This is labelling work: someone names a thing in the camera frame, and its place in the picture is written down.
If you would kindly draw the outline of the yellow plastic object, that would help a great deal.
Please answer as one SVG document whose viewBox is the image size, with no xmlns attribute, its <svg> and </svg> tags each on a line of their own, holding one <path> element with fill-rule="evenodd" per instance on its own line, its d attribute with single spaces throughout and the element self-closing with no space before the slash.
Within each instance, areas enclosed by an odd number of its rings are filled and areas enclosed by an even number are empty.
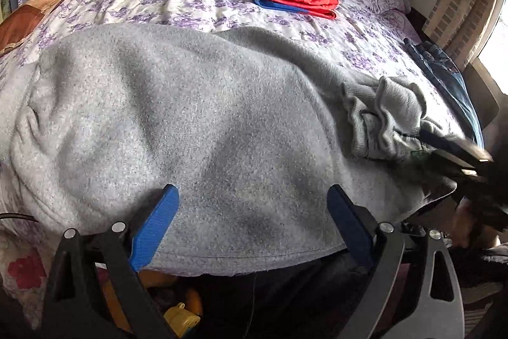
<svg viewBox="0 0 508 339">
<path fill-rule="evenodd" d="M 164 314 L 164 319 L 178 338 L 183 338 L 201 321 L 198 315 L 185 308 L 183 302 L 169 308 Z"/>
</svg>

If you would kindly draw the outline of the brick pattern curtain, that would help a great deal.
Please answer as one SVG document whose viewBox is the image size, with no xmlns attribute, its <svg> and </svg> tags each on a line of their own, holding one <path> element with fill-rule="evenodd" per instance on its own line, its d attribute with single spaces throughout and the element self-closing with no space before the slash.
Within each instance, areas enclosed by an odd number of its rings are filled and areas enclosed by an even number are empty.
<svg viewBox="0 0 508 339">
<path fill-rule="evenodd" d="M 497 0 L 437 0 L 423 31 L 459 69 L 480 52 Z"/>
</svg>

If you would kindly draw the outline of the purple floral bed sheet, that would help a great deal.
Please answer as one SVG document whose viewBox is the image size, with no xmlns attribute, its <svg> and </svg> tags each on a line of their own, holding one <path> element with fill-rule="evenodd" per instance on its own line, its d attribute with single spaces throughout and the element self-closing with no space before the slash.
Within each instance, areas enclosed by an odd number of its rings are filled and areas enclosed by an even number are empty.
<svg viewBox="0 0 508 339">
<path fill-rule="evenodd" d="M 461 136 L 452 110 L 405 51 L 403 40 L 417 38 L 405 17 L 408 9 L 405 0 L 339 0 L 336 18 L 328 20 L 262 9 L 251 0 L 64 0 L 20 47 L 1 58 L 1 103 L 7 103 L 6 90 L 19 69 L 53 42 L 82 29 L 122 22 L 207 33 L 259 27 L 375 78 L 409 78 L 424 93 L 430 117 L 447 133 Z"/>
</svg>

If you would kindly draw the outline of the red flower bed skirt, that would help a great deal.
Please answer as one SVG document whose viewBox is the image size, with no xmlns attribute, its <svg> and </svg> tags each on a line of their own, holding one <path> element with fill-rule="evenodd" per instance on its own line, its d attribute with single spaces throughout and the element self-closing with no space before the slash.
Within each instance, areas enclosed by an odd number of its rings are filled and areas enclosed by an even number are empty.
<svg viewBox="0 0 508 339">
<path fill-rule="evenodd" d="M 57 244 L 34 222 L 1 222 L 1 290 L 21 307 L 32 329 L 40 327 L 46 282 Z"/>
</svg>

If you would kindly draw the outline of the grey fleece pants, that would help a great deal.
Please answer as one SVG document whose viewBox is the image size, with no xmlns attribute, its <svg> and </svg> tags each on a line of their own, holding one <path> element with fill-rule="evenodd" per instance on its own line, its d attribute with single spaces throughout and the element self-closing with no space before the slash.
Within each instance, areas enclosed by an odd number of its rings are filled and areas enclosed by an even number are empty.
<svg viewBox="0 0 508 339">
<path fill-rule="evenodd" d="M 341 186 L 400 221 L 456 184 L 423 167 L 421 130 L 458 132 L 429 89 L 373 78 L 279 34 L 158 24 L 78 31 L 1 69 L 1 202 L 83 233 L 178 189 L 151 267 L 235 275 L 335 253 Z"/>
</svg>

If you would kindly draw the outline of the blue denim jeans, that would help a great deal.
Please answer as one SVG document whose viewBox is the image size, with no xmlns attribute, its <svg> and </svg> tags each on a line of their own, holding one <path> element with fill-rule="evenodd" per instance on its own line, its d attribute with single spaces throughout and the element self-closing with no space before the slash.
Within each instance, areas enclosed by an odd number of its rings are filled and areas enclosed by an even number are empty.
<svg viewBox="0 0 508 339">
<path fill-rule="evenodd" d="M 404 45 L 408 55 L 449 105 L 466 137 L 483 148 L 480 120 L 455 62 L 432 42 L 416 44 L 405 38 Z"/>
</svg>

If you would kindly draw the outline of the orange satin pillow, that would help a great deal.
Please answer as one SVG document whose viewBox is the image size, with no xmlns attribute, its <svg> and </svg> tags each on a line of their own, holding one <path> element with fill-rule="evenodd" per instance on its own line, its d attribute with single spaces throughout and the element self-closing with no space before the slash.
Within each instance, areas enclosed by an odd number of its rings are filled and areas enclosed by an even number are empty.
<svg viewBox="0 0 508 339">
<path fill-rule="evenodd" d="M 64 0 L 28 0 L 15 10 L 0 26 L 1 56 L 22 45 Z"/>
</svg>

